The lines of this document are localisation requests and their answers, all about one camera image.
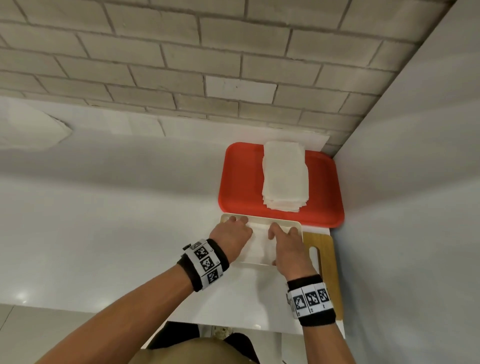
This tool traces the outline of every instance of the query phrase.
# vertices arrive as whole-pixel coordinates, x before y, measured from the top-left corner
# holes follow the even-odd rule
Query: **floor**
[[[93,314],[0,304],[0,363],[33,364]],[[261,364],[280,364],[281,335],[260,330],[233,329],[247,335]],[[203,325],[202,336],[211,329]]]

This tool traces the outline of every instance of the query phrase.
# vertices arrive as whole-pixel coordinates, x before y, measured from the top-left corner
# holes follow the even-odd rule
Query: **person's right hand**
[[[274,237],[276,260],[273,265],[287,281],[317,274],[297,228],[291,228],[287,234],[274,222],[268,229],[268,238],[272,240]]]

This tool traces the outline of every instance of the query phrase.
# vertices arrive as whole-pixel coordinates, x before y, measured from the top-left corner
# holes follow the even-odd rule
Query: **white plastic tray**
[[[230,216],[240,218],[242,215],[223,214],[221,222],[227,221]],[[277,220],[275,218],[261,218],[259,216],[248,216],[247,226],[252,228],[252,237],[242,249],[240,256],[235,262],[271,266],[276,258],[276,240],[268,240],[268,229],[273,222],[276,222],[283,231],[288,232],[290,228],[296,227],[299,234],[302,234],[301,224],[297,221]]]

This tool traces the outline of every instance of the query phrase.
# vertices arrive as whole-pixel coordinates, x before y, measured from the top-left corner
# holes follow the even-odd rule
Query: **wooden cutting board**
[[[304,232],[303,243],[308,249],[311,247],[317,249],[321,276],[327,287],[330,299],[332,300],[336,319],[343,320],[342,294],[340,292],[340,283],[338,280],[338,270],[335,259],[335,248],[332,237],[325,234]]]

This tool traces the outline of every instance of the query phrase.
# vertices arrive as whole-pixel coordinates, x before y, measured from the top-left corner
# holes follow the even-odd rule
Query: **white wall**
[[[479,34],[458,0],[335,158],[359,364],[480,360]]]

